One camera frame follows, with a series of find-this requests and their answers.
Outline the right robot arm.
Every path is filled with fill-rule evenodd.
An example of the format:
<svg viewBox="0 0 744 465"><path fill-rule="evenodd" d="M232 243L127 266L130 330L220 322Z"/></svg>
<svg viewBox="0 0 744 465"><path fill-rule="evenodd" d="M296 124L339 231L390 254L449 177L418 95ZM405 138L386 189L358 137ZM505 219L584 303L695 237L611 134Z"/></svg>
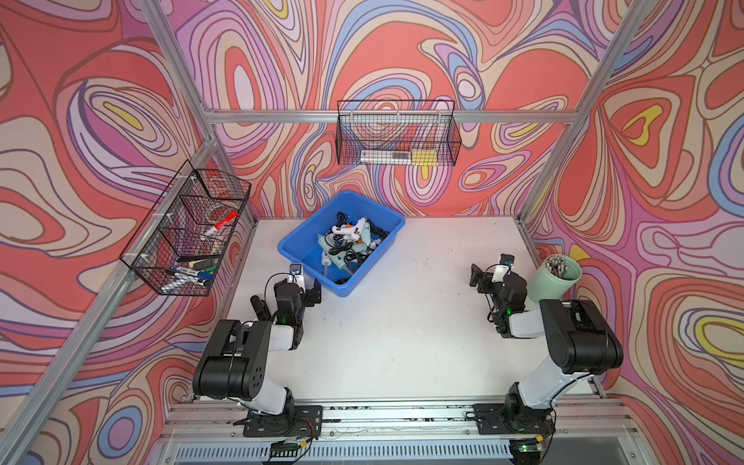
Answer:
<svg viewBox="0 0 744 465"><path fill-rule="evenodd" d="M528 310L527 282L501 261L486 269L471 265L469 286L486 297L487 320L505 339L544 337L548 356L527 378L514 383L497 412L521 432L548 420L554 403L577 382L620 367L624 352L605 317L590 300L540 300Z"/></svg>

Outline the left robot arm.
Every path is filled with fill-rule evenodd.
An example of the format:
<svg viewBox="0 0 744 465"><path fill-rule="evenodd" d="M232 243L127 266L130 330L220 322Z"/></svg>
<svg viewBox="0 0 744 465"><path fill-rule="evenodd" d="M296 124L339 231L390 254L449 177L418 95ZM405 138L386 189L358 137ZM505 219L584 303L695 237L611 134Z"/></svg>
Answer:
<svg viewBox="0 0 744 465"><path fill-rule="evenodd" d="M252 296L254 321L221 320L201 354L193 381L195 395L215 400L230 399L265 416L292 416L294 395L269 379L269 354L290 352L300 346L304 314L322 302L319 281L306 289L297 278L273 285L277 308Z"/></svg>

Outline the blue plastic storage box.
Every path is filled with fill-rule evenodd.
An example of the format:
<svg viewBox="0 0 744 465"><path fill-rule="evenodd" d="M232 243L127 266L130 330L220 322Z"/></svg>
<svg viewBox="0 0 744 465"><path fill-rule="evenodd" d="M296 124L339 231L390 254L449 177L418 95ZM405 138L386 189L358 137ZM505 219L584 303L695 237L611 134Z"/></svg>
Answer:
<svg viewBox="0 0 744 465"><path fill-rule="evenodd" d="M324 275L321 263L322 248L318 244L319 234L328 234L336 225L338 215L344 213L348 219L357 222L366 217L372 224L387 233L382 242L371 252L371 256L360 269L348 276L331 265ZM353 191L343 191L333 197L324 207L285 236L277 247L278 252L292 263L302 264L303 271L319 280L333 294L345 298L372 271L395 242L396 235L405 226L404 217L388 208Z"/></svg>

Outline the yellow box in basket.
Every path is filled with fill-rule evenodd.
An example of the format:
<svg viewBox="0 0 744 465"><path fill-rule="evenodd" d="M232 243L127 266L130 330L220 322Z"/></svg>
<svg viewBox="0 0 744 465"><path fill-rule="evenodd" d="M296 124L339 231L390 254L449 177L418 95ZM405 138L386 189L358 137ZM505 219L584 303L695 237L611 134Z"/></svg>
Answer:
<svg viewBox="0 0 744 465"><path fill-rule="evenodd" d="M410 155L413 166L432 167L439 164L436 149L412 149Z"/></svg>

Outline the white box in basket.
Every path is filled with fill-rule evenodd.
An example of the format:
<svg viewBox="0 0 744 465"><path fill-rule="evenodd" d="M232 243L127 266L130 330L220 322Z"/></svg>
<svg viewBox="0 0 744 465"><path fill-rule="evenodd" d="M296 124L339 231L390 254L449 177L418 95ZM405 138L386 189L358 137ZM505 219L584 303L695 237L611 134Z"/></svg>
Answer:
<svg viewBox="0 0 744 465"><path fill-rule="evenodd" d="M360 153L360 162L368 165L408 166L412 164L412 156L409 151L366 149Z"/></svg>

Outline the green pen holder cup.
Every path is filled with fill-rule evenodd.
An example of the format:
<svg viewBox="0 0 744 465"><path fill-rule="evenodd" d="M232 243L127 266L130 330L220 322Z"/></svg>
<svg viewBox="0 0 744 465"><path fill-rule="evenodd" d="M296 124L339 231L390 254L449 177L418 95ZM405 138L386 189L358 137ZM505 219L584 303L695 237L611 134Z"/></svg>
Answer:
<svg viewBox="0 0 744 465"><path fill-rule="evenodd" d="M582 269L569 256L548 256L527 282L527 298L539 303L541 300L565 300L565 295L581 279Z"/></svg>

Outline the blue marker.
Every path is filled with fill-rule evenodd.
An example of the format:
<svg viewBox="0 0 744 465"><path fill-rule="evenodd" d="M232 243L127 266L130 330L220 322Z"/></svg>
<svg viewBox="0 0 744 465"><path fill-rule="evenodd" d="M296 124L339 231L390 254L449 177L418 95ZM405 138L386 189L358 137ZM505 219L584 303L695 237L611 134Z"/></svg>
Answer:
<svg viewBox="0 0 744 465"><path fill-rule="evenodd" d="M211 281L213 279L213 276L210 273L188 269L187 267L172 267L169 271L176 276L188 276L190 279L194 280Z"/></svg>

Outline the red marker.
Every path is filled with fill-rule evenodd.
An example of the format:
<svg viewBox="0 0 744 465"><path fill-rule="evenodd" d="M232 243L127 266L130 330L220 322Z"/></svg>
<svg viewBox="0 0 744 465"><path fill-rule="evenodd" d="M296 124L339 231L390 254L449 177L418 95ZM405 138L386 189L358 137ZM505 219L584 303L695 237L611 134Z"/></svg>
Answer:
<svg viewBox="0 0 744 465"><path fill-rule="evenodd" d="M233 221L238 217L238 212L236 210L231 211L228 213L222 220L220 220L216 225L210 227L207 231L203 233L204 236L207 236L208 238L212 238L213 236L217 236L222 230L226 229Z"/></svg>

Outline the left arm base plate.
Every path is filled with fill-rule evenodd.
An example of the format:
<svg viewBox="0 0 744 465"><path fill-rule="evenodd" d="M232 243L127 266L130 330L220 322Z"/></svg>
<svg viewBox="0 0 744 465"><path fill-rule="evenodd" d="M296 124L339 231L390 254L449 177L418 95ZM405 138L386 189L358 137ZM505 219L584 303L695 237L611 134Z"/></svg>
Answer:
<svg viewBox="0 0 744 465"><path fill-rule="evenodd" d="M279 415L250 411L241 423L246 438L317 438L322 432L324 407L296 405Z"/></svg>

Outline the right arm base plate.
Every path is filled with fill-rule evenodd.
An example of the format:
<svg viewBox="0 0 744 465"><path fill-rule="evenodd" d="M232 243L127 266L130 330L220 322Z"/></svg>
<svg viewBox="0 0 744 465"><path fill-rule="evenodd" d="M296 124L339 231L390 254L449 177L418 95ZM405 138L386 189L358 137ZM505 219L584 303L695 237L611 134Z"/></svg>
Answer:
<svg viewBox="0 0 744 465"><path fill-rule="evenodd" d="M486 403L474 404L472 413L480 435L550 436L555 432L551 409Z"/></svg>

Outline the aluminium front rail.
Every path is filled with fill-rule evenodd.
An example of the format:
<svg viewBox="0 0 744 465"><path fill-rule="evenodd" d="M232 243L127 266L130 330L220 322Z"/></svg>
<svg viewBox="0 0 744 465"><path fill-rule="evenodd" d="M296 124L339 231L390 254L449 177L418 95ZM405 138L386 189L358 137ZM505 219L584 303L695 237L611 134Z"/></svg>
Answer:
<svg viewBox="0 0 744 465"><path fill-rule="evenodd" d="M268 426L226 401L174 407L148 464L652 464L619 400L572 396L514 432L497 398L302 400Z"/></svg>

